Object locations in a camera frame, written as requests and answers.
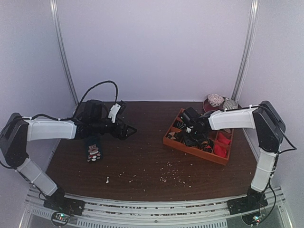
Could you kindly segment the wooden compartment tray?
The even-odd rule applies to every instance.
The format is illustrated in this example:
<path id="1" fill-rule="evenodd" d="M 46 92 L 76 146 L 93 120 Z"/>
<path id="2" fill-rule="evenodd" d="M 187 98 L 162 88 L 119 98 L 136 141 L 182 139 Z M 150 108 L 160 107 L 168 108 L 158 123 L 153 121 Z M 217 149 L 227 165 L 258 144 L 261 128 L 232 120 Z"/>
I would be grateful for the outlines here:
<path id="1" fill-rule="evenodd" d="M 194 156 L 197 156 L 199 158 L 217 163 L 217 164 L 221 164 L 221 165 L 226 165 L 229 161 L 230 158 L 230 154 L 231 154 L 231 146 L 232 146 L 232 142 L 228 151 L 228 155 L 226 158 L 222 158 L 219 157 L 217 155 L 214 154 L 213 152 L 213 148 L 214 148 L 214 141 L 216 139 L 217 133 L 218 131 L 210 131 L 207 133 L 207 137 L 209 139 L 209 143 L 208 144 L 203 144 L 201 146 L 186 146 L 184 143 L 184 130 L 178 129 L 175 127 L 175 123 L 176 121 L 181 121 L 182 119 L 180 119 L 181 114 L 184 112 L 184 109 L 180 109 L 178 112 L 178 115 L 175 117 L 174 121 L 172 122 L 172 124 L 170 125 L 169 129 L 167 130 L 166 134 L 163 137 L 163 144 L 167 145 L 173 149 L 177 149 L 179 151 L 182 151 L 184 153 L 188 153 Z M 225 130 L 220 130 L 222 132 L 225 132 L 227 134 L 231 134 L 231 139 L 233 141 L 233 134 L 234 131 L 231 129 L 229 132 L 225 131 Z M 182 139 L 180 142 L 178 141 L 174 141 L 174 140 L 170 140 L 167 138 L 168 133 L 170 132 L 182 132 Z"/>

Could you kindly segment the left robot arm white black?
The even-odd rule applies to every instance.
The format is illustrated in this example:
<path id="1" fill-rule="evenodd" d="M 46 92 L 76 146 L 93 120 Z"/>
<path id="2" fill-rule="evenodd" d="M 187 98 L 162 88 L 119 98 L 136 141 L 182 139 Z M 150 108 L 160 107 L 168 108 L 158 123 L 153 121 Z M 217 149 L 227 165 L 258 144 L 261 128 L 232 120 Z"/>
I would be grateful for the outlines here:
<path id="1" fill-rule="evenodd" d="M 31 141 L 66 139 L 82 140 L 98 135 L 110 134 L 125 140 L 137 129 L 119 118 L 125 102 L 113 104 L 110 109 L 98 100 L 81 102 L 70 118 L 53 118 L 46 114 L 24 117 L 13 113 L 0 132 L 0 150 L 5 162 L 2 166 L 13 169 L 36 186 L 58 211 L 68 207 L 65 192 L 36 165 L 27 153 Z"/>

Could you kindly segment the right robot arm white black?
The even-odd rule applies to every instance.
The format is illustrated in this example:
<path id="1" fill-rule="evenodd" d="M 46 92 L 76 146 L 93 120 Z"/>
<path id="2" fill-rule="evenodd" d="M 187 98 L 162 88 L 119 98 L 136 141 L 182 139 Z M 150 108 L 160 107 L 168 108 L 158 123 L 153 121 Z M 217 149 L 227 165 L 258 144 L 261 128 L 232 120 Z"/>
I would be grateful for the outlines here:
<path id="1" fill-rule="evenodd" d="M 269 101 L 234 110 L 220 109 L 199 114 L 192 107 L 185 109 L 180 119 L 186 125 L 186 138 L 195 144 L 211 131 L 241 129 L 255 133 L 259 149 L 256 171 L 243 204 L 254 209 L 262 201 L 276 171 L 286 126 Z"/>

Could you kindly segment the black white striped sock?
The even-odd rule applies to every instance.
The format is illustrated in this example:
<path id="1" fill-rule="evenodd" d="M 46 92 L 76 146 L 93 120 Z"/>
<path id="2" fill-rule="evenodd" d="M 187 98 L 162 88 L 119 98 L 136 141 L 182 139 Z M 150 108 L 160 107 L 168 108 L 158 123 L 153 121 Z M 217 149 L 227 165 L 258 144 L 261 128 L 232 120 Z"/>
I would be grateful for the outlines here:
<path id="1" fill-rule="evenodd" d="M 186 125 L 185 125 L 185 123 L 183 123 L 183 122 L 181 122 L 181 121 L 176 121 L 175 127 L 178 128 L 178 129 L 183 130 L 183 129 L 186 128 Z"/>

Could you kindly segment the argyle patterned sock in tray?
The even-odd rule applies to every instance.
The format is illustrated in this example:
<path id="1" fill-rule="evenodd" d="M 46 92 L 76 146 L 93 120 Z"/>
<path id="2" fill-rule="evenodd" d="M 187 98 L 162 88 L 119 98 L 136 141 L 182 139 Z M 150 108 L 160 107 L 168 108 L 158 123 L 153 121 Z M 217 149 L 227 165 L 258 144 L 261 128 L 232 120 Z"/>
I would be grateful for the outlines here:
<path id="1" fill-rule="evenodd" d="M 167 138 L 180 142 L 182 139 L 182 132 L 170 132 L 168 133 Z"/>

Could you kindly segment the red round plate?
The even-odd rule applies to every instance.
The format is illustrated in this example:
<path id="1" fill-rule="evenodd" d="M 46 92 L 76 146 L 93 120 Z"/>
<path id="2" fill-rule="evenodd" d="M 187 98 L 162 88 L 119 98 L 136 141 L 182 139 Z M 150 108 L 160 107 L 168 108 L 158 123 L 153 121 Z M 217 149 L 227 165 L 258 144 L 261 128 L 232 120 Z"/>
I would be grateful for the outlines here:
<path id="1" fill-rule="evenodd" d="M 223 110 L 224 110 L 224 109 L 223 109 L 223 104 L 224 104 L 224 102 L 223 102 L 220 106 L 218 106 L 218 107 L 213 107 L 213 106 L 211 106 L 211 105 L 209 104 L 208 99 L 206 99 L 206 100 L 203 102 L 203 105 L 202 105 L 203 112 L 217 111 L 217 110 L 223 111 Z"/>

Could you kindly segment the white dotted bowl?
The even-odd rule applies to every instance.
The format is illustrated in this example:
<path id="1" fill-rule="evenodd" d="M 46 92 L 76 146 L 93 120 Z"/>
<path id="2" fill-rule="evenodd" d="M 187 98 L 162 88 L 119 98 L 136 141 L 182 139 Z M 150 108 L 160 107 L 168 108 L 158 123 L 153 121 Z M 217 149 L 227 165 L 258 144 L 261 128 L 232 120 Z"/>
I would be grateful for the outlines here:
<path id="1" fill-rule="evenodd" d="M 224 102 L 224 97 L 218 94 L 209 94 L 207 99 L 209 104 L 213 107 L 218 107 Z"/>

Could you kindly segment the dark teal patterned sock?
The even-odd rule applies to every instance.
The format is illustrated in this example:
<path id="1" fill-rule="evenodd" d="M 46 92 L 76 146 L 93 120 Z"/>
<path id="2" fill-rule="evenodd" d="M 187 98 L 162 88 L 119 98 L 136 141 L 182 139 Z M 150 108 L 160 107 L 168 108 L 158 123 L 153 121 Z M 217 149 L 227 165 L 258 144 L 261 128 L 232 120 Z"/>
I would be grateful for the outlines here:
<path id="1" fill-rule="evenodd" d="M 96 162 L 103 159 L 99 137 L 92 136 L 85 139 L 85 152 L 87 162 Z"/>

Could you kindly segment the grey striped cup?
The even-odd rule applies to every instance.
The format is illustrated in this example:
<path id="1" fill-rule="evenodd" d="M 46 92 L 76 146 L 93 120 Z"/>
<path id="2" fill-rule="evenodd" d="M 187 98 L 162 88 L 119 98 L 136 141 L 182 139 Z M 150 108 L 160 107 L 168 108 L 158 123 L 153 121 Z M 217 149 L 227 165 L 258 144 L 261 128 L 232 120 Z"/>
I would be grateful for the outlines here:
<path id="1" fill-rule="evenodd" d="M 233 99 L 226 99 L 223 104 L 223 109 L 235 110 L 238 108 L 238 103 Z"/>

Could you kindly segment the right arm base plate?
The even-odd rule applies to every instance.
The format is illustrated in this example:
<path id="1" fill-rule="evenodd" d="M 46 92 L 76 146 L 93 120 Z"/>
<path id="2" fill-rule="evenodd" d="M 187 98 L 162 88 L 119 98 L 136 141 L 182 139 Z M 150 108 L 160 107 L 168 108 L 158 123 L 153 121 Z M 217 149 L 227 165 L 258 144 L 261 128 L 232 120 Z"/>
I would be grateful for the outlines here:
<path id="1" fill-rule="evenodd" d="M 260 206 L 266 207 L 268 202 L 265 197 L 245 196 L 237 199 L 230 199 L 227 201 L 228 210 L 230 215 L 249 212 L 259 209 Z"/>

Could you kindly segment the aluminium front rail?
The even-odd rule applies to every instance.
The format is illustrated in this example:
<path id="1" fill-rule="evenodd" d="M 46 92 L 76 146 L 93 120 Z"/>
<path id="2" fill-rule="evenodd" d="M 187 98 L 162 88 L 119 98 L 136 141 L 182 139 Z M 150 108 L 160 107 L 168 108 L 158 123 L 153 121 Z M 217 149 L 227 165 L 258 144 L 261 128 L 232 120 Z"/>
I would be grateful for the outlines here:
<path id="1" fill-rule="evenodd" d="M 265 192 L 268 206 L 232 215 L 228 200 L 242 196 L 206 200 L 145 202 L 100 199 L 67 194 L 85 202 L 83 214 L 73 216 L 63 228 L 295 228 L 281 188 L 274 188 L 276 204 L 265 222 L 247 225 L 245 215 L 261 212 L 266 216 L 274 203 L 271 190 Z M 53 210 L 43 207 L 38 191 L 30 188 L 18 228 L 55 228 Z"/>

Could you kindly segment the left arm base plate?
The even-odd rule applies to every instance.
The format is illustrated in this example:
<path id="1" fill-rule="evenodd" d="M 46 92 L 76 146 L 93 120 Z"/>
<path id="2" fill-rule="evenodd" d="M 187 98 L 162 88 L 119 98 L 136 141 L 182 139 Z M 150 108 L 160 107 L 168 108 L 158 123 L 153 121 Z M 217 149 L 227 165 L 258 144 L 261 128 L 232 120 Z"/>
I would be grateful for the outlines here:
<path id="1" fill-rule="evenodd" d="M 46 199 L 43 206 L 70 216 L 81 216 L 85 207 L 85 202 L 78 199 L 64 198 L 62 203 L 55 204 Z"/>

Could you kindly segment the right aluminium frame post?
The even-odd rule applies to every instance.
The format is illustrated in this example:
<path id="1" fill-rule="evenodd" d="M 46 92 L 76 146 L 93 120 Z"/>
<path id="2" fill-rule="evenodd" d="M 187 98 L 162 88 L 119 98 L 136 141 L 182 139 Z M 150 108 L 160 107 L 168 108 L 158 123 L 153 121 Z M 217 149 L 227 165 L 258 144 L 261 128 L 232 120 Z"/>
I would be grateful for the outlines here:
<path id="1" fill-rule="evenodd" d="M 247 34 L 245 38 L 245 44 L 243 48 L 243 54 L 241 57 L 237 78 L 235 82 L 235 86 L 232 92 L 231 98 L 235 101 L 239 101 L 241 92 L 245 83 L 247 70 L 249 67 L 249 57 L 251 53 L 251 49 L 254 44 L 255 33 L 256 33 L 256 26 L 257 26 L 257 19 L 258 19 L 258 9 L 259 9 L 259 0 L 252 0 L 251 7 L 250 7 L 250 14 L 247 26 Z"/>

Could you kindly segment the aluminium frame post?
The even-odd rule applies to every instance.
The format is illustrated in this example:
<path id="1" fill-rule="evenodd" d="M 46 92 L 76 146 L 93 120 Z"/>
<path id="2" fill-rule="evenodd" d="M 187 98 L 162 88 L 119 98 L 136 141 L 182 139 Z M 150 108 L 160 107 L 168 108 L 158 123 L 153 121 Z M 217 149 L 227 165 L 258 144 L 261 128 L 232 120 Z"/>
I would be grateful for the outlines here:
<path id="1" fill-rule="evenodd" d="M 78 100 L 78 97 L 76 94 L 76 89 L 75 89 L 73 79 L 71 76 L 71 71 L 69 68 L 67 54 L 66 54 L 66 50 L 65 50 L 65 46 L 64 46 L 62 29 L 61 29 L 60 18 L 59 18 L 59 13 L 58 13 L 57 0 L 50 0 L 50 8 L 51 8 L 51 14 L 52 14 L 52 18 L 53 18 L 53 22 L 54 22 L 54 26 L 55 26 L 55 32 L 56 32 L 56 36 L 57 36 L 57 43 L 58 43 L 58 47 L 59 47 L 60 58 L 61 58 L 64 73 L 65 73 L 65 77 L 67 79 L 68 88 L 72 95 L 75 105 L 77 105 L 79 100 Z"/>
<path id="2" fill-rule="evenodd" d="M 257 26 L 257 19 L 258 19 L 258 9 L 259 9 L 259 0 L 252 0 L 251 7 L 250 7 L 250 14 L 247 26 L 247 34 L 245 38 L 245 44 L 243 48 L 243 54 L 241 57 L 237 78 L 235 82 L 235 86 L 232 92 L 231 98 L 235 101 L 239 101 L 241 92 L 245 83 L 247 70 L 249 67 L 249 57 L 251 53 L 251 49 L 254 44 L 255 33 L 256 33 L 256 26 Z"/>

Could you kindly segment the left aluminium frame post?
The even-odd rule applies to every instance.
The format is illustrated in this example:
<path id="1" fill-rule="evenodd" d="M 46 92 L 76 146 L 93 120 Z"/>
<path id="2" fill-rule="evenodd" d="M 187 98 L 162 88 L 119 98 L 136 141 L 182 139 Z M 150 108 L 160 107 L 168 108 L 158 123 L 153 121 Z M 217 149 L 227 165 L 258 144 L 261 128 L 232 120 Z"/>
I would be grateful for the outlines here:
<path id="1" fill-rule="evenodd" d="M 53 22 L 54 22 L 54 26 L 55 26 L 55 32 L 56 32 L 56 36 L 57 36 L 57 43 L 58 43 L 58 47 L 59 47 L 60 58 L 61 58 L 64 73 L 65 73 L 65 77 L 67 79 L 68 88 L 72 95 L 75 105 L 77 105 L 79 100 L 78 100 L 78 97 L 76 94 L 76 89 L 75 89 L 73 79 L 71 76 L 71 71 L 69 68 L 67 54 L 66 54 L 66 50 L 65 50 L 65 46 L 64 46 L 62 29 L 61 29 L 60 18 L 59 18 L 59 13 L 58 13 L 57 0 L 50 0 L 50 8 L 51 8 L 51 14 L 52 14 L 52 18 L 53 18 Z"/>

